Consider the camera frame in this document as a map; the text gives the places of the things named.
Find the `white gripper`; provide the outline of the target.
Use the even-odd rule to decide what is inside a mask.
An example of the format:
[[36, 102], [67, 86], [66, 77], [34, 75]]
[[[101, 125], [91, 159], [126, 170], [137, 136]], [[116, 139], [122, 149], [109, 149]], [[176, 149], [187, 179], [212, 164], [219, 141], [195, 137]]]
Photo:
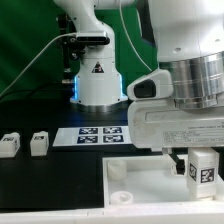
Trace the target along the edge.
[[[138, 78], [128, 88], [132, 100], [128, 127], [137, 148], [224, 147], [224, 93], [217, 105], [179, 109], [171, 98], [174, 86], [167, 70], [156, 69]], [[178, 175], [185, 174], [185, 161], [171, 150]]]

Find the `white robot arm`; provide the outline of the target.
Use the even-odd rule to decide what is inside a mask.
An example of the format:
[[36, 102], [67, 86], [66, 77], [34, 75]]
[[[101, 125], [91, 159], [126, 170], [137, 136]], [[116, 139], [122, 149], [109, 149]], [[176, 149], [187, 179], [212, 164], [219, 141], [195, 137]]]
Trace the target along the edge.
[[[224, 0], [54, 0], [83, 50], [72, 102], [97, 109], [129, 101], [138, 148], [224, 146]], [[138, 31], [156, 49], [156, 68], [124, 87], [113, 29], [98, 10], [134, 6]]]

